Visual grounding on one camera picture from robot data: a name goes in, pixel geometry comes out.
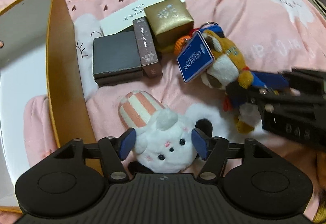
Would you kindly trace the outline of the gold square box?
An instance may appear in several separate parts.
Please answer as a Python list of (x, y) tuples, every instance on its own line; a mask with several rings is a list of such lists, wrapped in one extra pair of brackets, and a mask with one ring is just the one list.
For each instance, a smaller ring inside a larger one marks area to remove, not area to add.
[(156, 49), (171, 53), (176, 41), (193, 29), (193, 18), (180, 0), (164, 0), (144, 9), (156, 40)]

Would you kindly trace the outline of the white flat box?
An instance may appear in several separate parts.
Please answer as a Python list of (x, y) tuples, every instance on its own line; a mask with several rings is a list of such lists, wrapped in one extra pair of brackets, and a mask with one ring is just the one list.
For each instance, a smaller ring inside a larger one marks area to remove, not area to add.
[(137, 0), (100, 20), (104, 35), (116, 34), (133, 25), (133, 20), (146, 16), (144, 9), (165, 0)]

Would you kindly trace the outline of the red orange knitted ball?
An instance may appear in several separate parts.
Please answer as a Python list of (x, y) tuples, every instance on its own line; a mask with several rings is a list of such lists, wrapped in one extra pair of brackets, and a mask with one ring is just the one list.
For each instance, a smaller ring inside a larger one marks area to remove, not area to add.
[(187, 35), (183, 35), (176, 41), (176, 43), (174, 45), (174, 55), (175, 56), (178, 56), (181, 53), (183, 48), (187, 45), (188, 41), (192, 38), (193, 34), (198, 30), (199, 30), (199, 28), (192, 29), (192, 30), (190, 30), (190, 32)]

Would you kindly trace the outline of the pink cloud duvet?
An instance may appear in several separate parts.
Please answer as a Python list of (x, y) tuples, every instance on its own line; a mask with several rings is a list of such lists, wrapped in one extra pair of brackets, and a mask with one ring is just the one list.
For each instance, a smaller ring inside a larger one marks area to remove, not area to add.
[[(14, 0), (1, 0), (1, 7)], [(255, 106), (245, 104), (224, 112), (224, 93), (208, 85), (202, 74), (186, 84), (174, 55), (164, 58), (159, 78), (99, 88), (91, 74), (93, 40), (103, 33), (101, 17), (136, 0), (66, 0), (75, 21), (86, 105), (97, 139), (119, 136), (130, 127), (143, 127), (155, 104), (192, 119), (209, 119), (216, 136), (232, 142), (254, 137), (294, 162), (316, 189), (308, 215), (325, 221), (325, 154), (308, 149), (261, 128)], [(325, 68), (325, 19), (307, 0), (185, 0), (195, 26), (214, 21), (242, 52), (250, 69), (278, 71), (291, 67)]]

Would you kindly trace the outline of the black square box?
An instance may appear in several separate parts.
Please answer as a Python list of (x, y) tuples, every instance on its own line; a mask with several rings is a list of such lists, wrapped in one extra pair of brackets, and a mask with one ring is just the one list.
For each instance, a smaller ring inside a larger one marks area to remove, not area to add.
[(93, 78), (98, 86), (134, 81), (142, 76), (134, 31), (93, 40)]

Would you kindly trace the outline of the brown slim box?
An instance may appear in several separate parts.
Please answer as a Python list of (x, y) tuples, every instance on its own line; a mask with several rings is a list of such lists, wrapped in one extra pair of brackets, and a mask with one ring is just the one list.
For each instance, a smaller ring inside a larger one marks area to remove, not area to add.
[(133, 28), (144, 73), (149, 78), (160, 77), (162, 75), (162, 68), (147, 18), (140, 17), (133, 20)]

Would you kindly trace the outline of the orange cardboard box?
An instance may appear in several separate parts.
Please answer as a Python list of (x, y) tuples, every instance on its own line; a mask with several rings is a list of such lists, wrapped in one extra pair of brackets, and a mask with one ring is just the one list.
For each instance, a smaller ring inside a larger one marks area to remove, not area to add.
[(1, 11), (1, 210), (20, 212), (14, 186), (29, 169), (24, 109), (49, 98), (54, 142), (96, 141), (84, 99), (74, 24), (65, 0), (17, 0)]

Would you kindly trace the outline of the brown sailor bear plush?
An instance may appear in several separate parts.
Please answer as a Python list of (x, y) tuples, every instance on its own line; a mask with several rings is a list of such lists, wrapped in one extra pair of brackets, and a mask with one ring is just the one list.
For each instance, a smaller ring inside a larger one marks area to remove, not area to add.
[(254, 80), (239, 48), (215, 22), (199, 27), (177, 56), (177, 63), (184, 83), (200, 77), (211, 89), (225, 90), (235, 81), (246, 88)]

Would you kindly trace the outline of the white bunny plush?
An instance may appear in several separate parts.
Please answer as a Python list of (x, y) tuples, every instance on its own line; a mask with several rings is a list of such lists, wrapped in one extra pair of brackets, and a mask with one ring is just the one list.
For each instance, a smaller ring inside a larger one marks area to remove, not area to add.
[(220, 113), (204, 104), (193, 104), (180, 114), (145, 91), (131, 91), (120, 101), (118, 114), (126, 128), (134, 128), (134, 160), (129, 172), (194, 173), (204, 161), (192, 144), (191, 132), (199, 128), (208, 137), (225, 132)]

